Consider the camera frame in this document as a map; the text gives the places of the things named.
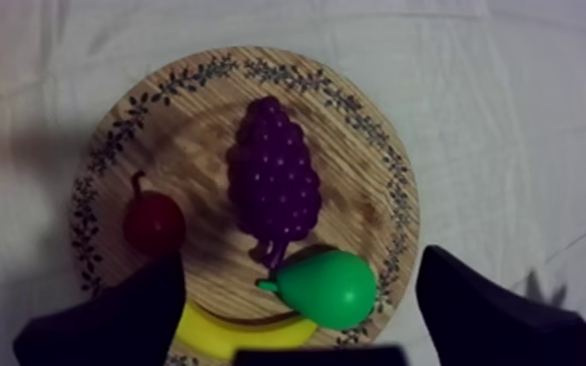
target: purple grapes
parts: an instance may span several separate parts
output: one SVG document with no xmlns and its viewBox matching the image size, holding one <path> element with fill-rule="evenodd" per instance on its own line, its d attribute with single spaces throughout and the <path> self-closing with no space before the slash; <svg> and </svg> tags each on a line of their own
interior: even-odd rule
<svg viewBox="0 0 586 366">
<path fill-rule="evenodd" d="M 322 205 L 304 132 L 277 98 L 257 99 L 247 107 L 229 163 L 229 195 L 239 226 L 268 245 L 262 263 L 275 269 L 288 243 L 315 227 Z"/>
</svg>

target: yellow banana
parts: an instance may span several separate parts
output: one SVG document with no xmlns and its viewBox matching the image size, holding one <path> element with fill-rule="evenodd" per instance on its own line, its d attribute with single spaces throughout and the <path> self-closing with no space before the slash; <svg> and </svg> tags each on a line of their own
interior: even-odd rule
<svg viewBox="0 0 586 366">
<path fill-rule="evenodd" d="M 187 302 L 175 339 L 209 357 L 229 360 L 239 349 L 297 348 L 316 328 L 314 322 L 301 316 L 267 325 L 235 324 Z"/>
</svg>

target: wood grain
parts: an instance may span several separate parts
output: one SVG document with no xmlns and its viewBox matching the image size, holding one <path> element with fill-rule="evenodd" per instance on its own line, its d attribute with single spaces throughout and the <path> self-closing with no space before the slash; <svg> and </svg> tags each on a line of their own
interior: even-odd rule
<svg viewBox="0 0 586 366">
<path fill-rule="evenodd" d="M 233 66 L 224 75 L 208 71 L 214 62 L 228 58 Z M 200 71 L 199 65 L 206 70 L 200 73 L 207 79 L 204 83 L 183 77 L 183 70 L 191 75 Z M 290 75 L 300 78 L 295 81 Z M 317 87 L 309 83 L 325 79 L 330 82 Z M 189 85 L 196 90 L 190 91 Z M 79 244 L 74 251 L 84 287 L 96 287 L 87 277 L 99 278 L 100 288 L 115 285 L 147 263 L 122 236 L 124 210 L 131 198 L 129 178 L 142 169 L 147 174 L 145 187 L 173 197 L 187 218 L 189 233 L 182 253 L 189 300 L 229 318 L 287 311 L 275 296 L 254 286 L 267 271 L 248 256 L 255 239 L 237 229 L 227 198 L 226 153 L 235 143 L 248 102 L 269 94 L 279 98 L 292 120 L 303 127 L 322 182 L 318 225 L 306 240 L 289 245 L 287 254 L 312 244 L 330 244 L 366 258 L 380 278 L 381 306 L 376 305 L 371 320 L 363 324 L 365 331 L 320 330 L 310 345 L 336 346 L 337 339 L 341 344 L 368 343 L 392 317 L 416 259 L 420 217 L 414 175 L 394 128 L 353 83 L 325 65 L 281 50 L 247 47 L 190 55 L 145 78 L 102 119 L 78 172 L 71 208 L 71 234 Z M 348 105 L 337 106 L 342 101 Z M 361 125 L 354 127 L 349 116 Z M 136 120 L 143 128 L 134 123 L 128 137 L 122 123 Z M 125 136 L 118 142 L 120 151 L 115 143 L 110 147 L 109 139 L 116 138 L 112 134 Z M 100 158 L 105 156 L 101 151 L 113 159 Z M 106 166 L 100 168 L 99 162 Z M 87 179 L 95 192 L 88 203 L 94 224 L 83 223 L 81 212 L 79 184 Z M 83 225 L 95 225 L 97 230 L 84 230 Z M 82 259 L 83 253 L 89 257 Z M 198 357 L 204 365 L 222 364 L 183 345 L 173 344 L 171 353 Z"/>
</svg>

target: plastic pear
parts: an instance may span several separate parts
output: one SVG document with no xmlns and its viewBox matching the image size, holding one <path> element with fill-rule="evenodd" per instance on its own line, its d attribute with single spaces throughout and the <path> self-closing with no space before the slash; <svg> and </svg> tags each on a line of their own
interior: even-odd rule
<svg viewBox="0 0 586 366">
<path fill-rule="evenodd" d="M 294 311 L 331 329 L 348 329 L 373 308 L 377 283 L 362 258 L 345 251 L 318 254 L 281 269 L 259 288 L 276 292 Z"/>
</svg>

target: black object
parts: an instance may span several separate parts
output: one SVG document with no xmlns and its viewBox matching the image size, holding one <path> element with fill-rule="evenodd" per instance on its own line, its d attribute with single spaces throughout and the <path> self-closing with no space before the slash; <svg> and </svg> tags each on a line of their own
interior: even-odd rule
<svg viewBox="0 0 586 366">
<path fill-rule="evenodd" d="M 34 319 L 14 343 L 22 366 L 163 366 L 185 302 L 179 255 L 74 309 Z"/>
<path fill-rule="evenodd" d="M 406 366 L 400 348 L 323 349 L 288 351 L 240 351 L 234 366 Z"/>
<path fill-rule="evenodd" d="M 424 250 L 416 292 L 442 366 L 582 364 L 579 315 L 517 296 L 438 246 Z"/>
</svg>

